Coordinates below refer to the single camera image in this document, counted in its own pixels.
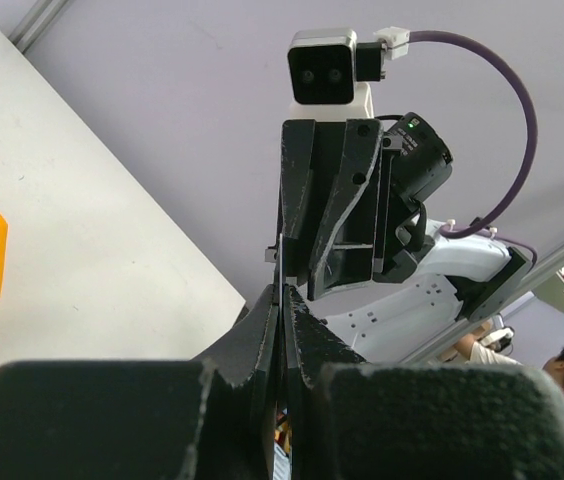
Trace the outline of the left aluminium frame post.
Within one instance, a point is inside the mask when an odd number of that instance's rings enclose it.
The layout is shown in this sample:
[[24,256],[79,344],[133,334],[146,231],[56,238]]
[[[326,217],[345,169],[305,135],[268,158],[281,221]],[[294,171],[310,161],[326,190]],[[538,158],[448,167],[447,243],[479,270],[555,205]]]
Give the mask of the left aluminium frame post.
[[25,54],[71,3],[71,0],[36,1],[9,35],[10,42]]

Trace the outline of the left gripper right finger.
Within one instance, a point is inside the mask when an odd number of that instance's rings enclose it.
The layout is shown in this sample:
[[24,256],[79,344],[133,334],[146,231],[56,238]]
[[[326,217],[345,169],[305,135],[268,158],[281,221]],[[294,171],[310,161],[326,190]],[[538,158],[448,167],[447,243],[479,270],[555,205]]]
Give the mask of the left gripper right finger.
[[524,366],[371,364],[286,287],[295,479],[564,479],[564,396]]

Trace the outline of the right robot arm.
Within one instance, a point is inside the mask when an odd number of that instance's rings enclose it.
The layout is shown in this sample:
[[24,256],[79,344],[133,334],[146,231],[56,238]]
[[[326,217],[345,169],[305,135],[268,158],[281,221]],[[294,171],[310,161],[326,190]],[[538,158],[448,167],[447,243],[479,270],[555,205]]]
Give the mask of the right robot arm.
[[502,307],[534,260],[486,227],[459,237],[428,216],[451,172],[450,150],[413,113],[390,127],[283,124],[277,285],[289,354],[316,332],[371,361],[408,362]]

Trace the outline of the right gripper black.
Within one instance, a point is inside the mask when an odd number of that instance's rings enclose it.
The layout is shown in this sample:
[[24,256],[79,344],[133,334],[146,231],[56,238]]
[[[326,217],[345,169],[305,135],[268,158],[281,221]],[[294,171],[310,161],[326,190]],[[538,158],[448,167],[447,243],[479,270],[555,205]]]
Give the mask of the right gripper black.
[[[317,229],[312,164],[316,124],[309,119],[283,123],[278,200],[281,267],[288,283],[308,281],[311,300],[371,280],[377,208],[363,195],[382,137],[376,119],[317,124],[316,186],[324,203]],[[384,147],[390,161],[388,212],[384,250],[375,260],[373,280],[401,284],[434,246],[426,232],[425,201],[449,179],[453,157],[433,127],[413,112],[398,118],[384,139],[391,142]]]

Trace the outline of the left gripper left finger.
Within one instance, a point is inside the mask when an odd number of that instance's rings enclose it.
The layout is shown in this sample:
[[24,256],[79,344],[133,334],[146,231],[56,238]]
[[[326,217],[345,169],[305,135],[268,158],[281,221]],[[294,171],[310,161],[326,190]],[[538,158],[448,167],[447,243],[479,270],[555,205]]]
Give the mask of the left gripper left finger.
[[201,354],[0,367],[0,479],[268,479],[280,290]]

